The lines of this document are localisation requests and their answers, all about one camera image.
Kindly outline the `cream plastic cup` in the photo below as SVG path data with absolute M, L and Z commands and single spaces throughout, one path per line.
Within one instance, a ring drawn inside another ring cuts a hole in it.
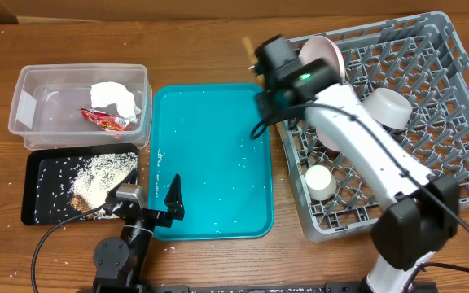
M 336 181 L 331 171 L 323 165 L 313 165 L 305 172 L 305 183 L 311 199 L 323 201 L 336 191 Z

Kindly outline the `red snack wrapper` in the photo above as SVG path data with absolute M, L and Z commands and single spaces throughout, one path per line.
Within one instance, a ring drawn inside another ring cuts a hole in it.
M 108 114 L 94 109 L 81 108 L 85 120 L 91 121 L 106 131 L 128 131 L 130 122 L 122 116 Z

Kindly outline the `pink bowl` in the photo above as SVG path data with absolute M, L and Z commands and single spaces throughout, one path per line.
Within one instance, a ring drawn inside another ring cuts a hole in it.
M 335 152 L 340 152 L 340 144 L 337 142 L 336 138 L 333 138 L 319 127 L 316 128 L 316 135 L 318 137 L 319 142 L 327 149 Z

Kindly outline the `grey-white bowl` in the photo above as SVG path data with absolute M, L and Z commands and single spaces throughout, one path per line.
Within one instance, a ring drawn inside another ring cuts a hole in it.
M 391 129 L 405 129 L 413 111 L 403 95 L 387 88 L 375 89 L 362 105 L 374 120 Z

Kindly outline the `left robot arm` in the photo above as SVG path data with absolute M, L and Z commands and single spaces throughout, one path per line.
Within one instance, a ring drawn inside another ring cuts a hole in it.
M 169 228 L 185 216 L 178 174 L 166 194 L 164 211 L 147 208 L 144 189 L 130 182 L 137 175 L 137 170 L 131 171 L 107 193 L 103 210 L 122 219 L 124 225 L 120 236 L 105 238 L 94 249 L 94 292 L 154 292 L 155 289 L 142 280 L 142 268 L 154 229 L 157 226 Z

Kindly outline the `wooden chopstick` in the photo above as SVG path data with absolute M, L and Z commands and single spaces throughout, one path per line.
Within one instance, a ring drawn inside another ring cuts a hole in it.
M 243 37 L 242 42 L 243 42 L 243 46 L 247 52 L 248 59 L 250 62 L 250 66 L 248 67 L 248 70 L 254 73 L 256 76 L 258 76 L 258 73 L 256 72 L 258 59 L 254 53 L 255 50 L 253 48 L 252 42 L 249 37 Z

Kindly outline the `white tissue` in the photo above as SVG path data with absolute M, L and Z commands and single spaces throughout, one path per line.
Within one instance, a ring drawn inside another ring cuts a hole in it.
M 93 84 L 90 89 L 90 100 L 92 108 L 114 105 L 119 116 L 129 122 L 138 122 L 137 114 L 141 113 L 141 109 L 135 102 L 134 94 L 120 83 L 105 81 Z

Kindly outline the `brown food scrap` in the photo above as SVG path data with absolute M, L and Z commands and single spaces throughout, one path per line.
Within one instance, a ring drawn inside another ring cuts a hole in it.
M 80 213 L 85 213 L 91 210 L 89 204 L 79 195 L 73 195 L 69 203 L 74 210 Z

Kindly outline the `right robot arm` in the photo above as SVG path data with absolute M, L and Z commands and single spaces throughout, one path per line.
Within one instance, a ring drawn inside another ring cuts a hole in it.
M 379 258 L 362 288 L 409 291 L 415 275 L 457 233 L 458 183 L 450 175 L 434 176 L 408 154 L 325 60 L 302 63 L 281 35 L 263 42 L 254 55 L 265 91 L 256 97 L 262 119 L 252 138 L 269 125 L 299 117 L 336 144 L 383 210 L 370 232 Z

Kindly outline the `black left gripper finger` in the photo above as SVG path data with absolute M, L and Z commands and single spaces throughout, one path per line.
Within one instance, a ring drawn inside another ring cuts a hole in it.
M 167 207 L 166 218 L 182 221 L 185 216 L 185 208 L 182 200 L 181 177 L 176 174 L 171 182 L 164 200 Z
M 122 184 L 135 184 L 138 178 L 138 170 L 135 168 L 131 170 L 126 177 L 121 180 L 115 187 L 112 188 L 112 193 L 115 194 Z

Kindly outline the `pink round plate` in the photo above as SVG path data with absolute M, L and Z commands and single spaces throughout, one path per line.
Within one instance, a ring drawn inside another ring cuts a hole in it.
M 324 36 L 311 37 L 300 49 L 300 60 L 303 64 L 315 59 L 324 59 L 345 80 L 345 65 L 339 47 Z

